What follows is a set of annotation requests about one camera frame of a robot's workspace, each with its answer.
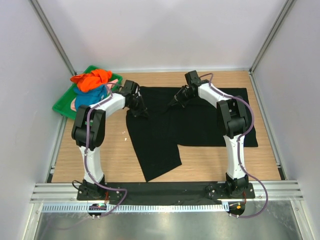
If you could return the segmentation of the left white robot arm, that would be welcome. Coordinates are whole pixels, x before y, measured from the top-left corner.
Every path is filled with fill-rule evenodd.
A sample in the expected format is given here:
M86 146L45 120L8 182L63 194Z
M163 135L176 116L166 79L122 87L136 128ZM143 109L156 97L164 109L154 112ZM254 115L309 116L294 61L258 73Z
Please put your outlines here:
M111 190L105 185L101 145L105 139L106 119L124 108L131 110L135 117L148 117L147 107L140 93L113 93L98 103L78 108L71 131L84 165L84 177L77 188L78 200L101 200Z

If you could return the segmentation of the black t shirt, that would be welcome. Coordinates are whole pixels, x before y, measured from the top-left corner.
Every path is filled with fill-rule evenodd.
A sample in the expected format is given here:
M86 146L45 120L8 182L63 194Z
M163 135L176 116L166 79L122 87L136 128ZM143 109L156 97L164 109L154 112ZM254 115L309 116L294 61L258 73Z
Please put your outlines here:
M178 146L225 147L217 109L196 97L186 107L168 107L178 87L140 88L148 117L128 110L127 130L144 179L149 182L182 164Z

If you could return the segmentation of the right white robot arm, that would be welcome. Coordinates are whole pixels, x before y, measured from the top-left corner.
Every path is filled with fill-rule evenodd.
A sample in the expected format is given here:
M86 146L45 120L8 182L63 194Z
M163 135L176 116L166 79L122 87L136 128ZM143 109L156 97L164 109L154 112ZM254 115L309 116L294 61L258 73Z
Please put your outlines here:
M253 128L246 108L250 105L239 96L228 95L210 81L201 80L183 86L167 104L185 107L187 102L199 97L216 108L217 125L222 131L227 149L228 167L224 184L225 194L238 198L249 187L249 174L245 167L245 136Z

